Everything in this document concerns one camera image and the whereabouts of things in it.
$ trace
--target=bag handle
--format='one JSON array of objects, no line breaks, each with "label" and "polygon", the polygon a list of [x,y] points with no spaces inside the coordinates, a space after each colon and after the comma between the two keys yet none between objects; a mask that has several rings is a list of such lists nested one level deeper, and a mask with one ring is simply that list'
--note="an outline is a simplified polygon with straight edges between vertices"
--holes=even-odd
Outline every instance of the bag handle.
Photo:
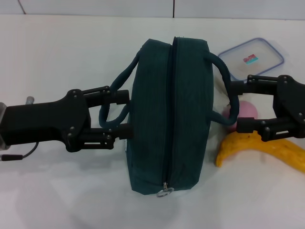
[{"label": "bag handle", "polygon": [[223,124],[223,125],[233,125],[237,121],[237,116],[239,114],[239,100],[237,95],[232,95],[230,84],[231,84],[231,77],[228,67],[225,65],[222,59],[220,59],[218,56],[214,55],[213,53],[208,53],[205,57],[209,61],[211,61],[219,70],[224,86],[228,92],[228,97],[230,100],[230,116],[229,118],[223,117],[221,114],[219,114],[216,111],[212,111],[210,119],[211,121]]},{"label": "bag handle", "polygon": [[[116,92],[123,86],[123,84],[126,82],[126,80],[131,75],[135,66],[137,66],[137,64],[139,62],[139,58],[140,58],[140,51],[136,54],[136,56],[135,56],[134,60],[131,62],[131,64],[113,81],[113,83],[110,86],[111,92]],[[110,108],[110,105],[107,104],[107,105],[103,105],[100,109],[99,121],[100,121],[100,126],[103,128],[112,128],[114,126],[118,126],[129,113],[129,104],[127,104],[116,119],[107,122],[109,108]]]}]

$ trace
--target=yellow banana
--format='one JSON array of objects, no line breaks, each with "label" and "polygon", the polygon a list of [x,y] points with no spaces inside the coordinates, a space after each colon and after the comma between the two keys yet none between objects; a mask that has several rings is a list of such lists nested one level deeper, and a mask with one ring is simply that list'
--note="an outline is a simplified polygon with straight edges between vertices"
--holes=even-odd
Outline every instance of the yellow banana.
[{"label": "yellow banana", "polygon": [[216,158],[216,166],[221,167],[223,160],[228,156],[247,149],[268,153],[305,173],[305,150],[285,139],[263,142],[256,131],[252,134],[233,132],[227,135],[221,142]]}]

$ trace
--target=pink ball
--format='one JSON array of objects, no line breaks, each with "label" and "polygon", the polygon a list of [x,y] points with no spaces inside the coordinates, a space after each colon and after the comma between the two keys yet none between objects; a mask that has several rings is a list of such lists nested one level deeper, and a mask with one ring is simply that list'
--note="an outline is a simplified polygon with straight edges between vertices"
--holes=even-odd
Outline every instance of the pink ball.
[{"label": "pink ball", "polygon": [[[229,117],[230,115],[230,105],[228,105],[224,111],[223,111],[223,116],[224,117]],[[239,115],[238,117],[240,118],[250,118],[250,117],[253,117],[255,119],[257,119],[258,117],[258,112],[257,112],[257,109],[256,107],[250,103],[250,102],[247,102],[247,101],[240,101],[239,102]],[[236,131],[236,123],[233,124],[232,126],[228,126],[227,127],[228,131],[229,132],[233,132],[233,131]]]}]

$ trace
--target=metal zipper ring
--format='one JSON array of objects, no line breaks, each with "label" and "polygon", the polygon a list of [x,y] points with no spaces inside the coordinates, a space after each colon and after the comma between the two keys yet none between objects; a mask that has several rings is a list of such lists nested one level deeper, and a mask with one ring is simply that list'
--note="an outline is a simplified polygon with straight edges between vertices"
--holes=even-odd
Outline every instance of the metal zipper ring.
[{"label": "metal zipper ring", "polygon": [[157,197],[158,197],[158,198],[159,198],[159,197],[165,197],[165,196],[171,194],[173,191],[174,191],[174,188],[173,188],[173,187],[164,188],[164,189],[162,189],[161,191],[159,191],[159,192],[157,193]]}]

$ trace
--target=zipper pull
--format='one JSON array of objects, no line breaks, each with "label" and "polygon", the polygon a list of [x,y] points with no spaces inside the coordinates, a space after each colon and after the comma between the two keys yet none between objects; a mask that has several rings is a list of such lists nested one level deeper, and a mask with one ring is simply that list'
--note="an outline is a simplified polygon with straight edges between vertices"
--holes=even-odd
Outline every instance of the zipper pull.
[{"label": "zipper pull", "polygon": [[163,189],[157,193],[157,197],[165,197],[174,191],[173,187],[167,187],[167,183],[163,183]]}]

